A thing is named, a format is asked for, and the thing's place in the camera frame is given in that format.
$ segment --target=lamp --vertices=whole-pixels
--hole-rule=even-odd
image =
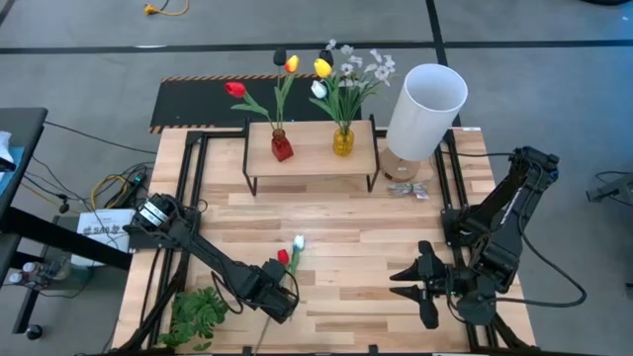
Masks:
[[[380,155],[387,178],[405,182],[428,158],[468,97],[468,86],[453,69],[422,64],[405,78],[387,130],[387,148]]]

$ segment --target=yellow tulip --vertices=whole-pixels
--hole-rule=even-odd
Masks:
[[[296,55],[291,56],[286,61],[286,65],[284,65],[284,68],[290,74],[296,72],[297,68],[299,68],[299,58]]]
[[[324,59],[317,58],[315,60],[315,72],[320,78],[325,78],[332,72],[332,67]]]

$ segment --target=lamp base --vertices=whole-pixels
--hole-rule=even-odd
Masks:
[[[380,168],[385,177],[394,182],[407,182],[419,170],[418,161],[407,161],[397,157],[388,147],[380,153]]]

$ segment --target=yellow cable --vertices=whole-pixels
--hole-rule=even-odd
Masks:
[[[97,194],[97,191],[99,190],[99,188],[101,188],[102,185],[104,185],[106,182],[109,182],[113,179],[120,180],[121,183],[123,183],[123,192],[121,192],[119,197],[117,197],[117,199],[114,202],[106,206],[106,209],[110,209],[114,207],[119,202],[119,199],[121,199],[121,197],[124,196],[126,192],[128,191],[128,181],[123,176],[120,176],[120,175],[107,176],[101,182],[97,183],[97,185],[92,189],[92,193],[90,194],[90,203],[92,204],[93,210],[97,209],[97,200],[95,196]]]
[[[40,198],[42,198],[42,199],[46,200],[47,202],[49,202],[49,203],[53,204],[54,206],[56,206],[56,207],[58,207],[58,208],[60,207],[60,205],[58,205],[56,202],[54,202],[54,201],[52,201],[51,199],[47,198],[45,195],[43,195],[43,194],[41,194],[40,192],[36,191],[35,189],[33,189],[33,188],[29,187],[28,185],[26,185],[26,184],[22,183],[22,186],[23,186],[23,187],[25,187],[25,188],[27,188],[28,190],[30,190],[30,191],[31,191],[31,193],[33,193],[33,194],[37,195],[38,197],[40,197]],[[72,210],[72,209],[68,209],[68,211],[69,211],[69,212],[72,212],[72,213],[75,213],[75,214],[81,214],[81,213],[79,213],[79,212],[77,212],[77,211],[75,211],[75,210]]]
[[[177,13],[162,11],[151,4],[146,4],[142,11],[145,13],[145,15],[161,14],[166,16],[180,16],[189,11],[189,0],[185,0],[185,8]]]

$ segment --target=yellow vase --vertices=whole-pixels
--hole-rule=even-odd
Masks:
[[[347,134],[343,134],[340,129],[336,130],[332,145],[334,153],[344,157],[352,152],[352,148],[354,148],[354,131],[347,129]]]

